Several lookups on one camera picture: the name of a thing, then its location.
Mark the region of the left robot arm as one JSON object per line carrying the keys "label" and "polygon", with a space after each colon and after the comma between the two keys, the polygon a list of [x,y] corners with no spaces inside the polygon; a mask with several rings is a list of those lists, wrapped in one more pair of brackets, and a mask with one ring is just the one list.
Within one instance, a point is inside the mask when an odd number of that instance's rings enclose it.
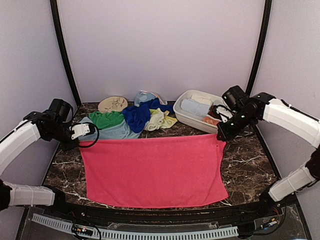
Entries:
{"label": "left robot arm", "polygon": [[46,206],[60,218],[67,218],[70,206],[65,194],[55,187],[41,186],[39,174],[49,164],[39,140],[58,141],[67,149],[78,140],[72,123],[53,113],[31,112],[0,140],[0,209]]}

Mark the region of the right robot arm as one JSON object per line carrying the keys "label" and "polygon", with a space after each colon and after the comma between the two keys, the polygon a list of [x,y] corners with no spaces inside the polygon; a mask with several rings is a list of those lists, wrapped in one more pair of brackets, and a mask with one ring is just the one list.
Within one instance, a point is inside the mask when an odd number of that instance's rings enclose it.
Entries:
{"label": "right robot arm", "polygon": [[217,125],[217,139],[227,142],[248,125],[258,121],[270,123],[281,134],[275,142],[267,138],[272,153],[293,157],[294,165],[286,175],[268,186],[259,196],[255,213],[266,217],[286,197],[320,181],[320,120],[269,93],[247,95],[238,86],[230,88],[222,99],[232,111],[232,117]]}

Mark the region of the pink towel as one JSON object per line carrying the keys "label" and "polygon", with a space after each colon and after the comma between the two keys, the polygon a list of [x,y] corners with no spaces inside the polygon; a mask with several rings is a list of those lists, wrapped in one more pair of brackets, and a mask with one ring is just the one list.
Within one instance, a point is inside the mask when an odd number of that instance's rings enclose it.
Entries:
{"label": "pink towel", "polygon": [[191,208],[229,194],[221,177],[225,143],[214,134],[99,140],[81,149],[86,195],[121,208]]}

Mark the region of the large pale blue towel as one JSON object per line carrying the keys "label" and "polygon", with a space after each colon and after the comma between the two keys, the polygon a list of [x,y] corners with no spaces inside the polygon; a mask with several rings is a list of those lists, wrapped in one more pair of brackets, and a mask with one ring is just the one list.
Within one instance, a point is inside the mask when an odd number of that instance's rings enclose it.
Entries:
{"label": "large pale blue towel", "polygon": [[204,118],[209,112],[210,105],[200,103],[191,98],[182,100],[180,107],[185,112]]}

